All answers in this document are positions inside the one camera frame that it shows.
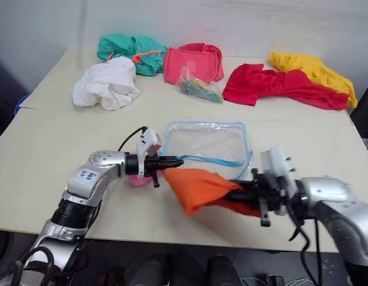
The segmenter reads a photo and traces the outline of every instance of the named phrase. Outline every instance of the white cloth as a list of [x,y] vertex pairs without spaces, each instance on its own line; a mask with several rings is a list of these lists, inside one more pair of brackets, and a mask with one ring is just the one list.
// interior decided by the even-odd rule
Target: white cloth
[[94,106],[100,103],[106,110],[130,104],[141,93],[134,85],[135,70],[134,63],[126,57],[95,64],[71,87],[74,104]]

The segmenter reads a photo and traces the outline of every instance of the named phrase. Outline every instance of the white wall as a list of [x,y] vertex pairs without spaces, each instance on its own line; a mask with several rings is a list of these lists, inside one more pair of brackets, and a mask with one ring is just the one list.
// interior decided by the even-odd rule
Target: white wall
[[304,52],[358,96],[368,85],[368,0],[0,0],[0,62],[30,91],[66,48],[95,50],[112,32],[213,43],[224,55]]

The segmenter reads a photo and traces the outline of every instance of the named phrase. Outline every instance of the white table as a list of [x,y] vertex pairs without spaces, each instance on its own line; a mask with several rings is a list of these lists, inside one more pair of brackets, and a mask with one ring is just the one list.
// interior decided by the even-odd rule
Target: white table
[[[120,110],[75,108],[69,88],[80,75],[68,66],[73,54],[63,56],[24,102],[28,108],[19,111],[0,137],[0,229],[39,232],[57,207],[70,173],[93,151],[116,149],[139,126],[163,133],[169,122],[187,119],[242,121],[251,133],[253,167],[261,167],[260,152],[282,144],[298,170],[296,178],[334,176],[368,201],[368,153],[344,111],[320,110],[286,98],[260,100],[256,107],[197,101],[163,83],[161,74],[138,76],[141,95]],[[254,60],[225,58],[226,77],[243,62]],[[124,149],[133,151],[135,141]],[[126,180],[113,183],[88,236],[278,250],[300,250],[304,244],[300,237],[288,242],[294,227],[287,217],[272,214],[270,228],[262,228],[257,218],[219,207],[186,217],[167,183],[163,178],[160,182],[158,189],[132,187]],[[312,237],[312,223],[305,227]],[[322,251],[336,251],[324,228],[320,237]]]

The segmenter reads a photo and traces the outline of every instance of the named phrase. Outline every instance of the pink object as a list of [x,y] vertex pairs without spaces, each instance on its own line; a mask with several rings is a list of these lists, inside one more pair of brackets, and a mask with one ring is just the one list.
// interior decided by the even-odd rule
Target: pink object
[[[163,175],[163,174],[164,174],[164,172],[163,172],[163,171],[160,171],[160,170],[159,170],[159,171],[157,172],[157,176],[158,176],[158,177],[159,177],[159,176],[161,176],[161,175]],[[149,181],[151,181],[151,180],[152,180],[152,177],[144,177],[144,178],[139,179],[137,175],[129,175],[129,176],[127,176],[127,178],[128,178],[128,180],[129,180],[129,182],[130,182],[131,184],[135,185],[135,186],[142,186],[142,185],[145,185],[145,184],[147,184]]]
[[169,48],[164,56],[164,79],[175,84],[183,66],[187,66],[194,77],[207,83],[224,77],[221,51],[204,43],[189,43],[179,49]]

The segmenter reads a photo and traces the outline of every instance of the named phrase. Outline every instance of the clear plastic bag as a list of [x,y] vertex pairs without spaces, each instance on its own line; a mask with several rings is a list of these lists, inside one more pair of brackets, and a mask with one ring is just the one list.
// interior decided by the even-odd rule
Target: clear plastic bag
[[250,167],[252,151],[242,122],[173,122],[166,128],[162,155],[184,159],[183,168],[239,179]]
[[216,82],[207,84],[200,79],[195,78],[188,67],[184,66],[180,73],[180,78],[176,82],[177,90],[183,94],[197,98],[203,98],[217,103],[222,103],[221,90]]

